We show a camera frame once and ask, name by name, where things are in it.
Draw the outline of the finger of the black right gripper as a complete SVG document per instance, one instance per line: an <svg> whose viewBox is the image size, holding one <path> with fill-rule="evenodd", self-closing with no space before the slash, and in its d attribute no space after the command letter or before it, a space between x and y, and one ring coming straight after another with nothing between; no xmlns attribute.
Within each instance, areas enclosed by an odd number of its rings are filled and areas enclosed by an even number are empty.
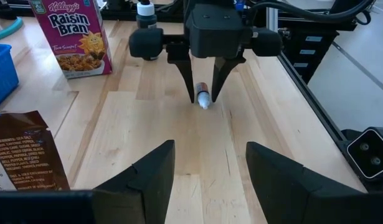
<svg viewBox="0 0 383 224"><path fill-rule="evenodd" d="M235 57L235 58L223 58L216 57L214 62L214 72L212 77L212 90L211 97L212 101L216 102L217 97L220 94L220 91L229 76L230 72L241 63L245 63L246 59L244 57Z"/></svg>
<svg viewBox="0 0 383 224"><path fill-rule="evenodd" d="M191 103L195 101L194 81L192 76L192 64L190 58L169 58L168 63L177 66L189 94Z"/></svg>

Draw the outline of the small brown dropper bottle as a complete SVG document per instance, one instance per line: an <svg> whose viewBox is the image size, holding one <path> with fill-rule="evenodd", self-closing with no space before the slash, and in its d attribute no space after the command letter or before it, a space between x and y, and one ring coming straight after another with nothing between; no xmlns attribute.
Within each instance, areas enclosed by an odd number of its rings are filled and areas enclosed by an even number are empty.
<svg viewBox="0 0 383 224"><path fill-rule="evenodd" d="M200 82L196 84L197 89L197 102L204 110L208 109L210 105L210 94L206 83Z"/></svg>

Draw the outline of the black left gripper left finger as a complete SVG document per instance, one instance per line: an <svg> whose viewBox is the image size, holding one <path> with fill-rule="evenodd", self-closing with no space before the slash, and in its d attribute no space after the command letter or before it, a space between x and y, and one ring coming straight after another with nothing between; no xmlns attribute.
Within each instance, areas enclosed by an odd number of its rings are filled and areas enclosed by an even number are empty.
<svg viewBox="0 0 383 224"><path fill-rule="evenodd" d="M174 166L167 140L94 189L0 191L0 224L165 224Z"/></svg>

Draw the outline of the brown stand-up pouch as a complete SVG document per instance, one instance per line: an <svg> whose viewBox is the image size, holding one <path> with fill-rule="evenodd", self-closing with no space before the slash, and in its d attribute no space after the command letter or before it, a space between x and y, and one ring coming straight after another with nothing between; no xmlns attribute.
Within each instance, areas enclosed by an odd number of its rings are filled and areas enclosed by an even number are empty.
<svg viewBox="0 0 383 224"><path fill-rule="evenodd" d="M69 189L54 138L39 112L0 113L0 191Z"/></svg>

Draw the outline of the purple Raisin Bran box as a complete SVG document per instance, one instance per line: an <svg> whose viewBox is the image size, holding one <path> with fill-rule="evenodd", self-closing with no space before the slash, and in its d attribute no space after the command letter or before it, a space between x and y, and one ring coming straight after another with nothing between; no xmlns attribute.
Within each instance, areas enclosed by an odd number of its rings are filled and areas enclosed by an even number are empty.
<svg viewBox="0 0 383 224"><path fill-rule="evenodd" d="M67 79L112 72L101 0L28 0Z"/></svg>

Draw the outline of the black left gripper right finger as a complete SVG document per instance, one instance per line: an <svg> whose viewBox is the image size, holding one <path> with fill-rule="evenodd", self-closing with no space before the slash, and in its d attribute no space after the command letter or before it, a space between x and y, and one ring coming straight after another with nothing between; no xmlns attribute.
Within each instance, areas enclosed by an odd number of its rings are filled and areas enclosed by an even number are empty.
<svg viewBox="0 0 383 224"><path fill-rule="evenodd" d="M253 141L245 158L268 224L383 224L383 192L363 193Z"/></svg>

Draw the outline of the black drawer cabinet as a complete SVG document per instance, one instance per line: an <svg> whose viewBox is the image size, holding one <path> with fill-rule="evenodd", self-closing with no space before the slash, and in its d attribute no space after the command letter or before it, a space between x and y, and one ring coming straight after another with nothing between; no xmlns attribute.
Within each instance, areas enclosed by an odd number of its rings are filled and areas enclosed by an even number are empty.
<svg viewBox="0 0 383 224"><path fill-rule="evenodd" d="M284 38L283 52L306 84L338 35L335 30L290 29Z"/></svg>

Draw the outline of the blue slotted plastic basket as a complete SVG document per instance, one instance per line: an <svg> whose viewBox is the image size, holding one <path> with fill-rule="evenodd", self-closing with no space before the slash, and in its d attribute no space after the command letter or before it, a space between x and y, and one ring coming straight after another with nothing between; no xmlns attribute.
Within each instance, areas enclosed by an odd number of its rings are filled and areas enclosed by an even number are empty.
<svg viewBox="0 0 383 224"><path fill-rule="evenodd" d="M11 46L0 44L0 104L17 88L19 78L11 57Z"/></svg>

